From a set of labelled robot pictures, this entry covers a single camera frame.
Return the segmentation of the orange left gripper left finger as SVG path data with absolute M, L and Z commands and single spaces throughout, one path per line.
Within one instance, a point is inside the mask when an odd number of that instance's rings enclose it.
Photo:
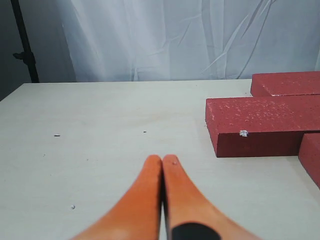
M 150 155 L 123 197 L 74 240 L 157 240 L 161 223 L 162 160 Z

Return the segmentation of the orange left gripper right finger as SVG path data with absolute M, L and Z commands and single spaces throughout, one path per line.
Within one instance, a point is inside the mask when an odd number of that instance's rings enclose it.
M 216 208 L 195 186 L 174 154 L 162 160 L 168 240 L 259 240 Z

